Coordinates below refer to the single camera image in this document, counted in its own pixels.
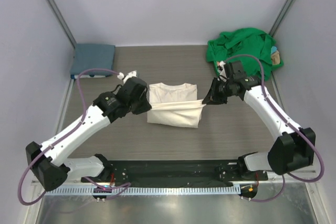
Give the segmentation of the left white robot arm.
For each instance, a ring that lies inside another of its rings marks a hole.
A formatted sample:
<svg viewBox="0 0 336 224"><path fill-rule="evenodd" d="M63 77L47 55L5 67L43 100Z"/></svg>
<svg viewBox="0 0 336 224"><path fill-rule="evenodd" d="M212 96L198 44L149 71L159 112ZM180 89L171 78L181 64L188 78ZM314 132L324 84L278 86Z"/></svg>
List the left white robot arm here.
<svg viewBox="0 0 336 224"><path fill-rule="evenodd" d="M45 191L52 191L67 180L89 177L106 182L113 173L111 163L101 154L89 158L69 155L96 132L131 112L134 115L151 109L146 94L148 85L138 77L130 77L112 92L100 94L86 109L85 118L78 118L51 139L26 146L30 170Z"/></svg>

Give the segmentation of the green plastic bin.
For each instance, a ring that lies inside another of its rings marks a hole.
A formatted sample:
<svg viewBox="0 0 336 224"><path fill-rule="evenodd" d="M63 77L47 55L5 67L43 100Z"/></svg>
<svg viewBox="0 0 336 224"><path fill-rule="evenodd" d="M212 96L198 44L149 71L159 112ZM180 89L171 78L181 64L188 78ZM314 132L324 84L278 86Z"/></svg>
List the green plastic bin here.
<svg viewBox="0 0 336 224"><path fill-rule="evenodd" d="M218 38L208 41L206 61L213 64L215 73L217 72L217 62L224 61L235 55L248 54L259 59L264 69L266 80L270 78L272 71L275 71L284 65L281 60L279 65L272 65L271 48L276 41L269 36L250 36L242 40L229 40Z"/></svg>

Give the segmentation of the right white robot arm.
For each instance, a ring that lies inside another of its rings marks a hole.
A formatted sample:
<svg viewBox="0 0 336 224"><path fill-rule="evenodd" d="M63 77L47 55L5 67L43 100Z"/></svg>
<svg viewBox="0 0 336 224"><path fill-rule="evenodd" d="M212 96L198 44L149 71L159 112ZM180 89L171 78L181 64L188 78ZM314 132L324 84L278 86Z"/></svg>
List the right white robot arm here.
<svg viewBox="0 0 336 224"><path fill-rule="evenodd" d="M311 166L314 159L312 147L316 141L314 131L302 128L286 116L262 85L261 79L248 76L240 61L220 62L218 68L220 74L213 79L202 103L226 104L229 97L237 96L257 113L274 139L269 151L249 153L238 158L238 176L248 180L259 170L283 175Z"/></svg>

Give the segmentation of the cream white t shirt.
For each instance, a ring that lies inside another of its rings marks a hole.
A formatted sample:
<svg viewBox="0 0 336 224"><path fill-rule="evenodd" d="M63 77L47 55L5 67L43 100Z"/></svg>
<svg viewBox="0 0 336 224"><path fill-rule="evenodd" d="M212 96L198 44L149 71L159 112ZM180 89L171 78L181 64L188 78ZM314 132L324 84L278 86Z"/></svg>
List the cream white t shirt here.
<svg viewBox="0 0 336 224"><path fill-rule="evenodd" d="M205 106L197 98L197 85L184 83L169 86L164 83L149 85L147 122L173 127L198 128Z"/></svg>

